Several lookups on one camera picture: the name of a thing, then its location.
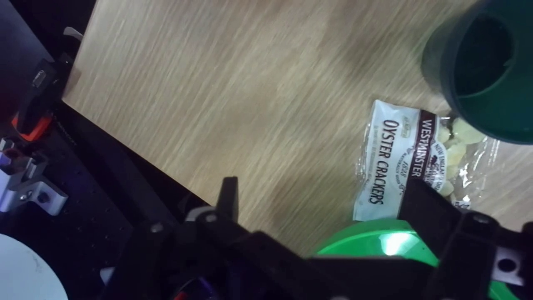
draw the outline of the white round object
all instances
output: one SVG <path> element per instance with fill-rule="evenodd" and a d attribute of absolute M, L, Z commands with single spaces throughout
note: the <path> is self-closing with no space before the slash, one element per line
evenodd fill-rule
<path fill-rule="evenodd" d="M 0 236 L 0 299 L 66 300 L 66 292 L 48 264 L 18 241 Z"/>

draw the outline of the green plastic part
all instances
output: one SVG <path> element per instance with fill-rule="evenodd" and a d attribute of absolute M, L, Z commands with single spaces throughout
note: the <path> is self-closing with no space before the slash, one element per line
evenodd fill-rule
<path fill-rule="evenodd" d="M 447 41 L 442 86 L 449 106 L 477 131 L 533 144 L 533 2 L 477 2 Z"/>
<path fill-rule="evenodd" d="M 437 259 L 402 221 L 374 221 L 354 224 L 332 236 L 317 257 L 402 257 L 436 267 Z M 492 282 L 492 300 L 516 300 L 504 284 Z"/>

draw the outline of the oyster crackers package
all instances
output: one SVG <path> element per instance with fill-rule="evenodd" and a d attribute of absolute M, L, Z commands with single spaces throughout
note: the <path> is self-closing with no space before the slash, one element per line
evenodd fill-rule
<path fill-rule="evenodd" d="M 469 209 L 471 199 L 464 192 L 471 191 L 471 172 L 479 164 L 491 164 L 496 147 L 497 142 L 461 119 L 377 101 L 359 162 L 362 186 L 354 201 L 352 219 L 394 219 L 412 179 L 424 181 L 454 206 Z M 482 181 L 476 184 L 474 194 L 481 187 Z"/>

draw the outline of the wooden table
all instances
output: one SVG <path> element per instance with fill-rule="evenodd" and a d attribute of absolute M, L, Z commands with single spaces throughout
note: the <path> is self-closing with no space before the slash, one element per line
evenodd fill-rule
<path fill-rule="evenodd" d="M 446 111 L 419 57 L 471 4 L 98 0 L 64 101 L 209 204 L 238 176 L 239 222 L 309 254 L 349 224 L 372 101 Z M 477 207 L 517 227 L 533 151 L 501 149 Z"/>

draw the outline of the dark green container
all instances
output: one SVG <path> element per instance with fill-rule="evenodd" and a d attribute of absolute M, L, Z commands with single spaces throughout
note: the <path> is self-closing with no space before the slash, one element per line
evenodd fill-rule
<path fill-rule="evenodd" d="M 479 0 L 429 39 L 422 74 L 467 124 L 533 144 L 533 2 Z"/>

